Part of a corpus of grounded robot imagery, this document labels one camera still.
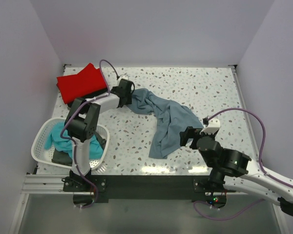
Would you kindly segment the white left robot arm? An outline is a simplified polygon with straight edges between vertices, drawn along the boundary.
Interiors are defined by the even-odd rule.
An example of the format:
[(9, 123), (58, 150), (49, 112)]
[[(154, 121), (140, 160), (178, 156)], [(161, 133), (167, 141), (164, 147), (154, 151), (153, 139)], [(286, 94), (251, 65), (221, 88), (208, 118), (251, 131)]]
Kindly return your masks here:
[(96, 132), (99, 115), (131, 104), (134, 90), (134, 82), (121, 76), (117, 86), (108, 92), (90, 99), (79, 97), (73, 101), (60, 136), (72, 143), (71, 171), (78, 175), (74, 185), (80, 191), (87, 191), (91, 187), (91, 179), (86, 175), (91, 173), (90, 140)]

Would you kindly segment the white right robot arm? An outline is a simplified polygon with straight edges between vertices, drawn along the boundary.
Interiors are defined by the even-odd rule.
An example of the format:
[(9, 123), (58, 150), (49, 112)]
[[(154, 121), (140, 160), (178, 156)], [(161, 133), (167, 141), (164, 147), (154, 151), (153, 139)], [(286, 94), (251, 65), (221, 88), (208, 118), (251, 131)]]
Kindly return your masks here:
[(206, 191), (233, 190), (270, 201), (293, 216), (293, 179), (269, 170), (259, 161), (233, 149), (227, 149), (215, 140), (218, 130), (187, 127), (180, 132), (180, 145), (192, 141), (190, 148), (198, 150), (210, 175), (200, 184)]

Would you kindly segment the grey-blue t-shirt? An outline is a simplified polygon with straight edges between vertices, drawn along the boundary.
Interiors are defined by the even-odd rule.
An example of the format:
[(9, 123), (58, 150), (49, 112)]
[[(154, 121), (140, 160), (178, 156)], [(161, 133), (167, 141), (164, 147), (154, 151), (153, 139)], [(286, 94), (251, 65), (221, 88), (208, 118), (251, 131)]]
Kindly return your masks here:
[(139, 115), (154, 114), (156, 132), (151, 143), (149, 157), (166, 159), (180, 148), (180, 132), (187, 127), (203, 128), (199, 118), (188, 107), (174, 100), (160, 98), (145, 88), (136, 89), (128, 108)]

